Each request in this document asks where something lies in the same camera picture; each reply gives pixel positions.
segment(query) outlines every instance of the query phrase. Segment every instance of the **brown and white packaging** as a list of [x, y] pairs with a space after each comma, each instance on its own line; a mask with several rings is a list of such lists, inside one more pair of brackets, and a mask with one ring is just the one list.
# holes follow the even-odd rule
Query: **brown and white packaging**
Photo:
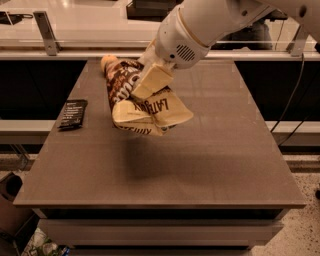
[[161, 67], [154, 66], [151, 73], [147, 72], [149, 77], [144, 79], [147, 82], [143, 83], [143, 87], [148, 89], [141, 90], [143, 96], [132, 97], [136, 88], [133, 83], [143, 73], [143, 65], [134, 60], [118, 60], [114, 57], [108, 57], [107, 62], [107, 65], [101, 63], [101, 67], [106, 75], [112, 120], [117, 128], [144, 135], [162, 136], [170, 128], [193, 117], [193, 113], [166, 86], [172, 81], [171, 74], [167, 74], [164, 79], [162, 78], [166, 77], [166, 74], [157, 77]]

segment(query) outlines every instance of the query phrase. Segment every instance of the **cable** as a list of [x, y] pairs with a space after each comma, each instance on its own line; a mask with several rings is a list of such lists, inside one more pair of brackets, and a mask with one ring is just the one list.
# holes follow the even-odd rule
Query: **cable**
[[293, 89], [293, 91], [292, 91], [292, 93], [291, 93], [291, 95], [290, 95], [290, 98], [289, 98], [289, 100], [288, 100], [288, 103], [287, 103], [284, 111], [282, 112], [281, 117], [279, 118], [279, 120], [277, 121], [277, 123], [272, 127], [272, 129], [270, 130], [270, 132], [273, 132], [274, 129], [278, 126], [278, 124], [282, 121], [283, 117], [284, 117], [285, 114], [287, 113], [287, 110], [288, 110], [288, 108], [289, 108], [289, 106], [290, 106], [290, 103], [291, 103], [291, 101], [292, 101], [292, 98], [293, 98], [296, 90], [297, 90], [298, 87], [299, 87], [299, 84], [300, 84], [300, 81], [301, 81], [301, 77], [302, 77], [302, 74], [303, 74], [303, 70], [304, 70], [304, 54], [303, 54], [303, 53], [302, 53], [301, 58], [302, 58], [302, 63], [301, 63], [300, 74], [299, 74], [299, 78], [298, 78], [298, 80], [297, 80], [297, 83], [296, 83], [296, 85], [295, 85], [295, 87], [294, 87], [294, 89]]
[[282, 25], [281, 25], [281, 28], [280, 28], [279, 36], [278, 36], [276, 45], [275, 45], [275, 47], [274, 47], [274, 50], [277, 50], [278, 42], [279, 42], [280, 37], [281, 37], [281, 34], [282, 34], [283, 25], [284, 25], [284, 20], [282, 21]]
[[278, 144], [278, 147], [282, 146], [283, 143], [285, 143], [288, 139], [292, 137], [292, 135], [298, 130], [298, 128], [304, 123], [305, 120], [301, 121], [296, 128], [288, 135], [287, 138], [285, 138], [282, 142]]

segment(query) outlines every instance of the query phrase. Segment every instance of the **metal frame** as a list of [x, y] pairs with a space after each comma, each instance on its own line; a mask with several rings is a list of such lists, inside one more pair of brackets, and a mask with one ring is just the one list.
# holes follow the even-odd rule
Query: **metal frame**
[[33, 14], [43, 38], [46, 53], [49, 56], [56, 56], [61, 47], [54, 36], [47, 13], [45, 11], [36, 11]]

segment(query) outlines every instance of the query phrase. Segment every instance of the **floor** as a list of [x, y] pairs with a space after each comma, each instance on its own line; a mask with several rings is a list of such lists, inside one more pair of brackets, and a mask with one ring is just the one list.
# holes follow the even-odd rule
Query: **floor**
[[[292, 167], [293, 176], [307, 205], [304, 209], [289, 211], [282, 219], [284, 228], [265, 246], [254, 247], [248, 256], [320, 255], [320, 200], [315, 196], [317, 189], [320, 189], [319, 159], [313, 156], [312, 168], [301, 164], [303, 158], [298, 159], [298, 165], [294, 161], [290, 162], [289, 166]], [[0, 157], [0, 178], [17, 163], [19, 161], [15, 157]]]

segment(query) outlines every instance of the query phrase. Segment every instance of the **gray table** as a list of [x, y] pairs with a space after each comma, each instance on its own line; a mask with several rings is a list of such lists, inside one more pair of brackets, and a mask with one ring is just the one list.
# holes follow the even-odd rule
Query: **gray table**
[[60, 115], [14, 202], [38, 209], [56, 241], [250, 248], [304, 207], [232, 61], [176, 71], [171, 88], [194, 118], [163, 137], [113, 127], [99, 63], [69, 97], [88, 100], [83, 128], [60, 132]]

